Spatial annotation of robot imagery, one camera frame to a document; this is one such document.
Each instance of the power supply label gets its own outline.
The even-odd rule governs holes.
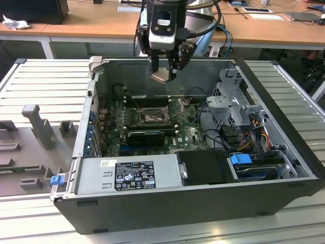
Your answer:
[[[117,191],[156,188],[153,161],[116,163],[114,188]]]

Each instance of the sticker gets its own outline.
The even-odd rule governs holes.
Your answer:
[[[116,163],[115,184],[117,191],[156,188],[153,161]]]
[[[3,170],[0,171],[0,174],[13,174],[14,172],[12,170]]]
[[[159,25],[167,26],[167,25],[170,25],[171,21],[170,20],[167,20],[167,19],[158,19],[157,23]]]
[[[116,162],[116,159],[101,160],[101,167],[115,167]]]

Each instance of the wooden desk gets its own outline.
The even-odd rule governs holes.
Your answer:
[[[293,1],[283,0],[271,0],[271,4],[279,7],[287,7]],[[282,9],[268,6],[273,12],[303,12],[307,10],[307,7],[311,4],[305,2],[299,2],[293,5],[291,8]],[[221,8],[226,8],[226,3],[221,4]],[[236,46],[246,47],[250,44],[250,47],[264,47],[265,44],[269,44],[272,48],[281,48],[283,46],[286,49],[286,45],[290,45],[292,49],[313,49],[318,46],[320,49],[325,48],[325,28],[319,24],[308,25],[301,22],[291,22],[290,18],[285,14],[276,14],[284,19],[284,21],[276,20],[260,20],[253,19],[249,14],[246,14],[248,20],[243,15],[227,15],[226,13],[237,13],[234,8],[227,8],[222,10],[224,13],[224,20],[226,28],[233,35],[233,42]],[[312,11],[316,15],[320,15],[320,12]],[[215,42],[224,41],[223,33],[216,33],[212,40]]]
[[[294,0],[271,0],[271,4],[287,7]],[[12,31],[0,26],[2,40],[28,40],[41,42],[47,58],[55,58],[51,42],[85,43],[132,43],[139,13],[118,12],[119,3],[104,2],[94,5],[92,1],[68,1],[69,14],[62,25],[32,24],[32,28]],[[291,8],[282,9],[270,6],[274,12],[307,10],[305,2]],[[234,47],[282,48],[322,50],[325,47],[325,27],[318,24],[306,25],[290,22],[284,14],[284,21],[257,20],[248,14],[248,20],[236,13],[233,7],[221,2],[227,29],[233,34]],[[212,38],[215,48],[225,40],[222,32]]]
[[[133,39],[139,13],[118,12],[119,3],[93,4],[68,1],[69,14],[62,25],[48,24],[43,35]]]

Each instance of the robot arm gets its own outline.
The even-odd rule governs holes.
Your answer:
[[[148,0],[148,24],[137,28],[137,37],[142,53],[151,60],[152,78],[155,80],[162,83],[174,80],[177,70],[185,68],[197,48],[195,42],[187,39],[203,36],[215,30],[220,23],[221,10],[218,3],[221,0],[196,2],[199,1],[204,3],[187,5],[187,0]],[[213,25],[199,33],[191,32],[185,27],[186,11],[193,12],[213,5],[218,13],[218,19]],[[164,54],[169,62],[169,70],[159,68],[159,55]]]

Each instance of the motherboard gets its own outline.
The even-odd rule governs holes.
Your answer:
[[[115,101],[99,111],[105,157],[174,154],[208,149],[198,122],[198,104],[184,99]]]

